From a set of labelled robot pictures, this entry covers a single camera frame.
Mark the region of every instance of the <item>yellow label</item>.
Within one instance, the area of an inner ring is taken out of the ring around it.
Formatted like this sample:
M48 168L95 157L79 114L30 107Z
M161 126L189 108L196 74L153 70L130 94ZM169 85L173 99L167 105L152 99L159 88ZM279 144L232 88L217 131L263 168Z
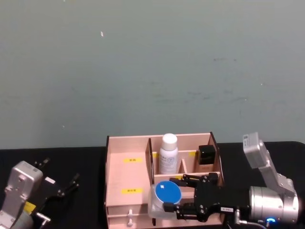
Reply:
M136 193L142 193L142 188L124 188L122 189L122 194L136 194Z
M196 151L189 152L189 156L196 156Z
M157 152L153 152L153 153L152 153L152 157L153 157L153 158L158 157L158 153L157 153Z
M32 203L30 202L25 202L25 205L24 205L24 211L27 212L28 214L32 213L34 211L34 209L36 208L35 205L33 205Z
M125 163L136 163L136 162L142 162L142 158L138 157L138 158L126 158L124 159Z

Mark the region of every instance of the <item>blue led light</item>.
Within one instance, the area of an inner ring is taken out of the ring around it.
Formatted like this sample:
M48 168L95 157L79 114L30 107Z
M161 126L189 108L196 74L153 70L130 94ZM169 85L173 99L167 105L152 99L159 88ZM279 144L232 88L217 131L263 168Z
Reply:
M275 219L274 218L268 218L268 219L266 219L266 221L268 223L275 223Z

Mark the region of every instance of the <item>metal bracket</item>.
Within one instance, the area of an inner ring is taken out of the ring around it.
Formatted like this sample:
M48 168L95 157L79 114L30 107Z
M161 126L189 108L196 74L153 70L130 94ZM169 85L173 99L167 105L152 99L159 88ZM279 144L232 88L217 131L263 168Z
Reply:
M258 168L264 178L266 186L279 195L294 197L295 188L291 179L276 172L275 166L258 133L243 136L244 154L251 168Z

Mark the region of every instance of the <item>white bottle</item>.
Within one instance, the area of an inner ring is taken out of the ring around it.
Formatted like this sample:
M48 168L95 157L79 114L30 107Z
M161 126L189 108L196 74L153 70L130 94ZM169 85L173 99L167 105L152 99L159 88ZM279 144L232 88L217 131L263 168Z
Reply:
M178 147L176 135L165 134L163 136L159 158L160 174L177 173Z

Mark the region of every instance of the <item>wall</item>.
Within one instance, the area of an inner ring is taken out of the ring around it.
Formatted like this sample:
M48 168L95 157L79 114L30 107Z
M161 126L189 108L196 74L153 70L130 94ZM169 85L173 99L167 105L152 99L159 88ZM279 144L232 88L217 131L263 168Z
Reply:
M304 1L0 1L0 148L303 141Z

